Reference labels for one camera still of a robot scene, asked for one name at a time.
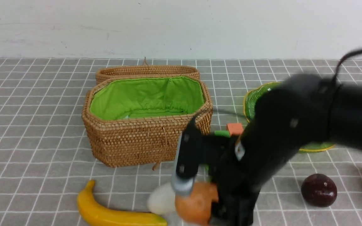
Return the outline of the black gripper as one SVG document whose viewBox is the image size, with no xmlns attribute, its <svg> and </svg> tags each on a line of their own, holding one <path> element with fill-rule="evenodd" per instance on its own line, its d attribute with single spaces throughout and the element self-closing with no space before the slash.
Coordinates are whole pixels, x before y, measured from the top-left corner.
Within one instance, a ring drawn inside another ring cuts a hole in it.
<svg viewBox="0 0 362 226">
<path fill-rule="evenodd" d="M 180 134 L 172 189 L 178 196 L 190 196 L 201 163 L 209 164 L 211 181 L 216 184 L 218 201 L 211 205 L 211 222 L 226 226 L 251 226 L 259 190 L 253 186 L 250 149 L 259 147 L 257 135 L 237 137 L 202 135 L 192 117 Z"/>
</svg>

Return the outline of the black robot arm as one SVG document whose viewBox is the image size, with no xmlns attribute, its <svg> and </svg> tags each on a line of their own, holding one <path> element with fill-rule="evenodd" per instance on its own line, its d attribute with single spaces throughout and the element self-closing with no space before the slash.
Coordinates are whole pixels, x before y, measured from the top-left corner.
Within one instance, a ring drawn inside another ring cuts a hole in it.
<svg viewBox="0 0 362 226">
<path fill-rule="evenodd" d="M 204 135 L 195 114 L 178 140 L 172 188 L 192 193 L 200 165 L 213 169 L 227 225 L 250 226 L 262 186 L 308 143 L 362 150 L 362 86 L 307 73 L 265 93 L 240 136 Z"/>
</svg>

